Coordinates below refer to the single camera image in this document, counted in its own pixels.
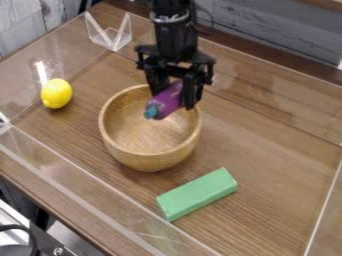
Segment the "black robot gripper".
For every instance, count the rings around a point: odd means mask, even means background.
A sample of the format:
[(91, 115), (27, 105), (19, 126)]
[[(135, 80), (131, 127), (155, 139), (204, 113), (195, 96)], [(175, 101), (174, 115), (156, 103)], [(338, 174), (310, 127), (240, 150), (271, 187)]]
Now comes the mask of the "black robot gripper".
[(182, 101), (191, 110), (202, 99), (203, 84), (214, 82), (215, 59), (198, 49), (163, 56), (155, 45), (138, 45), (135, 52), (136, 67), (146, 73), (151, 94), (168, 87), (170, 77), (183, 78)]

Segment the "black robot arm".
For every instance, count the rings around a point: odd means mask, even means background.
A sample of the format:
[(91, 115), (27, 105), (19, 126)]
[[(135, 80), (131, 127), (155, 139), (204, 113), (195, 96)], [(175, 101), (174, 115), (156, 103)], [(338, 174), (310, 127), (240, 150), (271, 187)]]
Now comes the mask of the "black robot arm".
[(202, 100), (203, 86), (214, 82), (215, 59), (198, 49), (196, 5), (194, 0), (150, 0), (155, 44), (138, 45), (136, 67), (144, 71), (154, 96), (183, 82), (180, 103), (191, 110)]

